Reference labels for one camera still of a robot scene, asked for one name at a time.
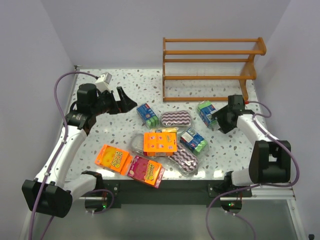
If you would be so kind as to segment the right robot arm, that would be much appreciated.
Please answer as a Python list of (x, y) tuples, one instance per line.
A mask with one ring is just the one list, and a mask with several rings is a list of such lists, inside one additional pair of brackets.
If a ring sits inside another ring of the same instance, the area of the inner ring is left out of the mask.
[(269, 133), (256, 116), (254, 111), (246, 109), (246, 101), (241, 95), (228, 96), (227, 105), (212, 114), (222, 133), (238, 128), (253, 145), (248, 167), (225, 174), (223, 181), (228, 187), (290, 181), (290, 143)]

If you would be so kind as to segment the pink grey zigzag sponge pack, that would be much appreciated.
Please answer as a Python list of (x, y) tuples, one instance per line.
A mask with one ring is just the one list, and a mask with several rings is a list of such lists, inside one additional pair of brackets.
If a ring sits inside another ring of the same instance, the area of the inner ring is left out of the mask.
[(192, 117), (186, 110), (167, 111), (160, 116), (160, 122), (164, 127), (188, 127)]

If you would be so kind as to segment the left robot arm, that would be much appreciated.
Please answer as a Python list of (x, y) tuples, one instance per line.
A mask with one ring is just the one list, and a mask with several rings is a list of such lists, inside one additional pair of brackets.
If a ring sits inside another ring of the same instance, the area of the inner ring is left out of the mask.
[(94, 171), (83, 171), (80, 177), (66, 183), (66, 176), (74, 157), (102, 114), (117, 115), (131, 111), (137, 103), (123, 88), (116, 88), (119, 100), (109, 90), (99, 90), (93, 83), (79, 86), (61, 130), (60, 140), (42, 170), (33, 180), (25, 180), (22, 192), (29, 209), (64, 218), (73, 202), (86, 193), (104, 189), (103, 177)]

